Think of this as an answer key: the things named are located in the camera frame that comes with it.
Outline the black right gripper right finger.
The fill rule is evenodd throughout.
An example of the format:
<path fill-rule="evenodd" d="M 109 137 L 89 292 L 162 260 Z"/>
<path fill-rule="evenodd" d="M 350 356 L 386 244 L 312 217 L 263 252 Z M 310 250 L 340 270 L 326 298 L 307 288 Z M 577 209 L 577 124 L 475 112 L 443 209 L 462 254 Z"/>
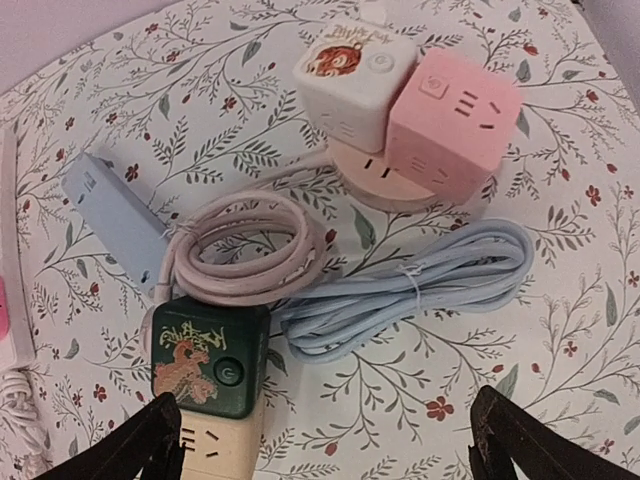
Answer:
<path fill-rule="evenodd" d="M 561 437 L 489 385 L 478 391 L 470 420 L 475 479 L 515 479 L 517 470 L 536 480 L 638 478 Z"/>

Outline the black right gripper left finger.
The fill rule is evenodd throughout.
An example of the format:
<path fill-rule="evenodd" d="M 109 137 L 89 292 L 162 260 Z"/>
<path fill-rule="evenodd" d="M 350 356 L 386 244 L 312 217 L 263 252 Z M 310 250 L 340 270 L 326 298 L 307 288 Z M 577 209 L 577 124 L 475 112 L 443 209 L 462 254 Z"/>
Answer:
<path fill-rule="evenodd" d="M 45 480 L 179 479 L 181 412 L 163 393 L 88 450 L 41 474 Z"/>

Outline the beige cube socket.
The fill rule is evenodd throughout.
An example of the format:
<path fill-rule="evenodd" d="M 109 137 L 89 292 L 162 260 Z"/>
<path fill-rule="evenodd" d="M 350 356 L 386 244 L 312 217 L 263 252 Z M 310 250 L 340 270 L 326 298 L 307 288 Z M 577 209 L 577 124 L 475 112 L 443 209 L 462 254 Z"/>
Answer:
<path fill-rule="evenodd" d="M 243 419 L 180 407 L 179 444 L 185 449 L 181 479 L 249 480 L 254 476 L 264 426 L 264 390 Z"/>

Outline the dark green cube socket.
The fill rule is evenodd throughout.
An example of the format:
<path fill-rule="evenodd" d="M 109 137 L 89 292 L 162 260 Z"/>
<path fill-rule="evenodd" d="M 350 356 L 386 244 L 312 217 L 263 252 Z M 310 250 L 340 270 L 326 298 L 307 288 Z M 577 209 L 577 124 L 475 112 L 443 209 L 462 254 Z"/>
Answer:
<path fill-rule="evenodd" d="M 270 325 L 266 306 L 212 306 L 187 296 L 158 306 L 150 334 L 153 394 L 173 394 L 182 410 L 248 417 L 265 377 Z"/>

